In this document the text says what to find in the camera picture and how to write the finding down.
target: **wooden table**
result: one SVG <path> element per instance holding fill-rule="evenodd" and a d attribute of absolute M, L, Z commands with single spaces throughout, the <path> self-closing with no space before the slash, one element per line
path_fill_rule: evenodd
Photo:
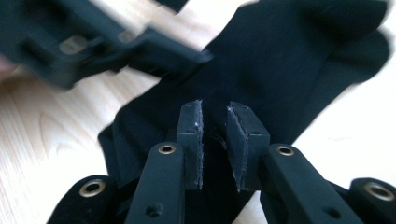
<path fill-rule="evenodd" d="M 244 0 L 190 0 L 175 15 L 148 0 L 92 0 L 128 28 L 147 23 L 196 49 L 226 25 Z M 381 27 L 395 49 L 396 12 Z M 396 186 L 396 58 L 346 90 L 294 143 L 322 175 L 344 187 L 371 176 Z M 0 223 L 45 223 L 81 178 L 105 175 L 97 134 L 122 105 L 158 79 L 132 69 L 104 73 L 61 91 L 23 68 L 0 82 Z M 258 194 L 235 223 L 265 223 Z"/>

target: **dark garment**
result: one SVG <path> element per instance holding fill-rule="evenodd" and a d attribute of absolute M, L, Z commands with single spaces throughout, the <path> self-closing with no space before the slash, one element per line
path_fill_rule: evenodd
<path fill-rule="evenodd" d="M 181 106 L 203 100 L 204 186 L 186 193 L 186 223 L 231 223 L 251 193 L 237 192 L 223 147 L 226 106 L 250 106 L 272 143 L 291 144 L 341 91 L 388 59 L 376 30 L 386 9 L 374 0 L 265 0 L 239 8 L 207 46 L 214 60 L 188 80 L 164 77 L 99 135 L 109 174 L 139 177 L 151 147 L 177 128 Z"/>

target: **wood grain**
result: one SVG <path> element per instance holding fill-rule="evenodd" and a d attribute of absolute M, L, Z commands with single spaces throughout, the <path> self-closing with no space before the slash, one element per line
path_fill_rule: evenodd
<path fill-rule="evenodd" d="M 148 0 L 92 1 L 128 29 L 141 32 L 151 24 L 196 49 L 213 39 L 244 3 L 191 0 L 176 15 Z M 394 11 L 382 28 L 393 46 Z M 395 61 L 393 57 L 378 76 L 346 91 L 295 143 L 331 181 L 347 187 L 352 178 L 368 175 L 396 186 Z M 157 82 L 132 69 L 84 79 L 71 91 L 56 90 L 21 67 L 3 79 L 0 223 L 45 223 L 75 182 L 105 175 L 97 134 L 121 106 Z M 265 223 L 257 201 L 256 195 L 235 223 Z"/>

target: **folded cloth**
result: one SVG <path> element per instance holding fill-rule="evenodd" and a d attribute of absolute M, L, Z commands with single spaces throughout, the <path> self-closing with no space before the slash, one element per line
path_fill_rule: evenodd
<path fill-rule="evenodd" d="M 110 176 L 138 178 L 151 147 L 177 128 L 181 106 L 203 100 L 204 185 L 186 192 L 185 223 L 231 223 L 251 192 L 237 192 L 228 163 L 226 106 L 250 106 L 272 143 L 291 144 L 341 91 L 386 62 L 388 42 L 376 30 L 386 9 L 374 0 L 261 0 L 240 7 L 207 46 L 215 56 L 210 63 L 187 80 L 165 76 L 100 133 Z"/>

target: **black object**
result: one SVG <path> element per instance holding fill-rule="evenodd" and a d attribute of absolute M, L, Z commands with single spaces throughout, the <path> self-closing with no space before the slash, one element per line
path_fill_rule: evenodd
<path fill-rule="evenodd" d="M 199 104 L 182 107 L 178 133 L 196 116 Z M 269 224 L 396 223 L 396 188 L 372 178 L 355 179 L 350 190 L 335 186 L 297 148 L 269 146 L 268 132 L 248 106 L 231 103 L 228 111 L 227 138 L 232 138 L 229 145 L 233 145 L 228 152 L 230 163 L 234 173 L 244 171 L 235 176 L 236 186 L 262 189 L 261 203 Z M 189 139 L 187 135 L 178 138 Z M 200 143 L 187 144 L 193 145 L 196 148 Z M 196 170 L 196 161 L 191 155 L 186 157 L 192 153 L 200 157 L 199 151 L 186 152 L 176 143 L 157 144 L 150 150 L 140 180 L 127 188 L 117 189 L 108 176 L 84 178 L 61 199 L 49 223 L 184 223 L 185 190 L 196 184 L 183 175 Z M 129 194 L 122 197 L 124 191 Z"/>
<path fill-rule="evenodd" d="M 148 74 L 187 78 L 211 55 L 148 28 L 134 34 L 88 0 L 3 0 L 0 52 L 58 86 L 129 65 Z"/>
<path fill-rule="evenodd" d="M 204 184 L 186 192 L 186 223 L 231 223 L 251 193 L 234 184 L 224 108 L 231 101 L 249 105 L 271 144 L 291 144 L 340 92 L 375 75 L 388 59 L 387 40 L 376 30 L 386 9 L 373 0 L 262 0 L 240 7 L 207 46 L 212 61 L 188 79 L 164 77 L 99 135 L 110 176 L 139 176 L 149 149 L 177 128 L 180 108 L 202 100 Z"/>

